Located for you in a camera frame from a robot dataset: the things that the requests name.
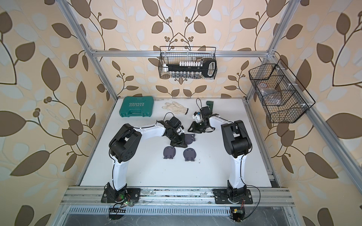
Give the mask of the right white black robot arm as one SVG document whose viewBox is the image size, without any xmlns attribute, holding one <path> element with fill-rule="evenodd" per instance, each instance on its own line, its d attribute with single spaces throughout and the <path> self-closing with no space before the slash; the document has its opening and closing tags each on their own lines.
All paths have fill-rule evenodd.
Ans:
<svg viewBox="0 0 362 226">
<path fill-rule="evenodd" d="M 227 154 L 231 157 L 231 173 L 227 181 L 226 195 L 231 202 L 240 201 L 247 194 L 244 169 L 252 142 L 242 120 L 229 121 L 213 114 L 208 106 L 199 109 L 192 116 L 194 121 L 188 129 L 191 133 L 207 133 L 220 130 Z"/>
</svg>

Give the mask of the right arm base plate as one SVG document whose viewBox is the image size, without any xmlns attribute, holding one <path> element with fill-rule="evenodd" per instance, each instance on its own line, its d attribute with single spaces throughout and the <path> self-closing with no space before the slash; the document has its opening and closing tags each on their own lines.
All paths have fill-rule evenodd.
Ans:
<svg viewBox="0 0 362 226">
<path fill-rule="evenodd" d="M 253 198 L 249 189 L 220 188 L 212 190 L 216 204 L 253 204 Z"/>
</svg>

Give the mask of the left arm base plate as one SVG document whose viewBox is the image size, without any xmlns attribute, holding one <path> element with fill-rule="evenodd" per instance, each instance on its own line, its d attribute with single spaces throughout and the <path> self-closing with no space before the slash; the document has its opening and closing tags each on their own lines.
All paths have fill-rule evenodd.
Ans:
<svg viewBox="0 0 362 226">
<path fill-rule="evenodd" d="M 104 189 L 101 203 L 137 203 L 140 198 L 140 192 L 140 188 L 122 188 L 120 191 L 116 191 L 111 186 L 107 185 Z"/>
</svg>

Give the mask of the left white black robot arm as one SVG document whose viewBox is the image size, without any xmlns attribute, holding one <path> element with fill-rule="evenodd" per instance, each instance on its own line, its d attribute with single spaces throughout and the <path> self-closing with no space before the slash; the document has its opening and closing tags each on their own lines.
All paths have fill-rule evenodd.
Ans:
<svg viewBox="0 0 362 226">
<path fill-rule="evenodd" d="M 167 137 L 172 147 L 188 147 L 184 127 L 175 116 L 143 127 L 124 124 L 109 143 L 109 157 L 114 163 L 112 179 L 107 183 L 108 191 L 114 194 L 125 193 L 129 161 L 134 157 L 141 140 L 153 137 Z"/>
</svg>

